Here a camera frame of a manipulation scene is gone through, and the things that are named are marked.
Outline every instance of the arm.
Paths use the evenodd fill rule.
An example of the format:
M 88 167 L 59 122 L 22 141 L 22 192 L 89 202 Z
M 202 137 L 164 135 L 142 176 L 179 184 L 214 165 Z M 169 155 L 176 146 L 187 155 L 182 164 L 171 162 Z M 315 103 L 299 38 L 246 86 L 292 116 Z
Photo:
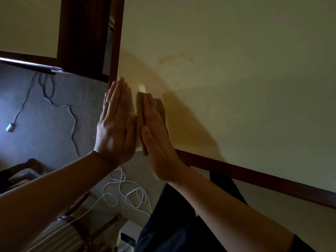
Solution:
M 113 82 L 105 94 L 94 151 L 79 160 L 0 195 L 0 244 L 20 251 L 71 203 L 90 190 L 136 147 L 136 116 L 127 129 L 130 105 L 127 83 Z
M 288 251 L 294 235 L 187 167 L 178 158 L 151 95 L 142 137 L 153 174 L 181 193 L 229 252 Z

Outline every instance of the hand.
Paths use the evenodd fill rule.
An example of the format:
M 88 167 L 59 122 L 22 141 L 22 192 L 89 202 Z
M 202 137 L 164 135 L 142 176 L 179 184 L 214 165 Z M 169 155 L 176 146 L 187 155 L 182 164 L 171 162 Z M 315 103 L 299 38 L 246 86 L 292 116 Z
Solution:
M 173 181 L 186 165 L 179 159 L 168 138 L 166 126 L 151 94 L 143 97 L 143 112 L 145 126 L 141 135 L 149 153 L 151 170 L 157 179 Z
M 97 125 L 94 151 L 117 167 L 130 160 L 137 143 L 137 116 L 132 116 L 128 128 L 131 93 L 123 77 L 114 81 L 105 93 L 103 111 Z

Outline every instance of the floor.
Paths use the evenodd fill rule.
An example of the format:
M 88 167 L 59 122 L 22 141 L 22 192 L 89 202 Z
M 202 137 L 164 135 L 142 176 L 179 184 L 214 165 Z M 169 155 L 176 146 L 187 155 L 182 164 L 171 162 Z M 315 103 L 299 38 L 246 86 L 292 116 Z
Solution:
M 107 46 L 111 44 L 111 33 Z M 108 74 L 108 50 L 104 73 Z M 76 159 L 75 148 L 70 140 L 73 119 L 65 108 L 52 109 L 43 98 L 41 88 L 35 83 L 27 104 L 17 119 L 15 130 L 6 132 L 15 114 L 20 109 L 26 96 L 34 72 L 0 63 L 0 169 L 36 158 L 47 166 L 48 171 L 60 168 Z M 107 84 L 75 75 L 55 76 L 54 102 L 70 104 L 78 118 L 74 140 L 81 156 L 93 149 L 95 144 L 96 124 L 103 105 Z M 156 180 L 150 173 L 148 159 L 142 152 L 137 152 L 133 159 L 122 168 L 127 180 L 140 184 L 147 192 L 151 208 L 154 209 L 164 183 Z M 208 172 L 197 170 L 208 177 Z M 115 171 L 113 177 L 120 177 Z M 92 190 L 92 196 L 84 203 L 90 208 L 101 197 L 105 184 L 110 182 L 105 177 Z M 309 203 L 274 191 L 235 181 L 246 201 L 256 210 L 284 225 L 318 251 L 336 251 L 336 210 Z M 134 183 L 123 183 L 121 191 L 126 194 L 137 187 Z M 145 213 L 130 207 L 121 196 L 118 184 L 111 184 L 105 192 L 118 197 L 116 207 L 109 207 L 103 199 L 88 214 L 86 219 L 90 230 L 94 231 L 120 212 L 125 218 L 144 226 L 148 220 Z M 136 195 L 131 195 L 133 203 Z M 107 196 L 110 204 L 116 199 Z M 150 213 L 149 203 L 141 205 L 141 210 Z M 113 229 L 103 234 L 99 242 L 111 243 Z

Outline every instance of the right hand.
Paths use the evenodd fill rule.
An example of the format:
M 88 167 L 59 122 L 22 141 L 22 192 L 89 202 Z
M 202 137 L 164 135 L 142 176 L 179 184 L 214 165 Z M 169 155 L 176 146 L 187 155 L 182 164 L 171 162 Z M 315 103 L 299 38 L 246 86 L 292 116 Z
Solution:
M 151 170 L 159 180 L 174 181 L 179 170 L 186 165 L 179 159 L 168 138 L 166 126 L 151 94 L 143 97 L 143 112 L 145 126 L 141 135 L 149 153 Z

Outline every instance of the forearm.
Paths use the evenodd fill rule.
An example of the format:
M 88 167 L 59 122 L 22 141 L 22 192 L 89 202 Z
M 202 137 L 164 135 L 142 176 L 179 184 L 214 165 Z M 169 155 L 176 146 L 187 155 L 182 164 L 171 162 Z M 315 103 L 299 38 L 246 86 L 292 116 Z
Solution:
M 181 166 L 169 184 L 188 200 L 227 251 L 289 250 L 291 232 L 193 169 Z
M 2 248 L 19 251 L 28 245 L 66 207 L 116 167 L 92 151 L 61 169 L 0 195 Z

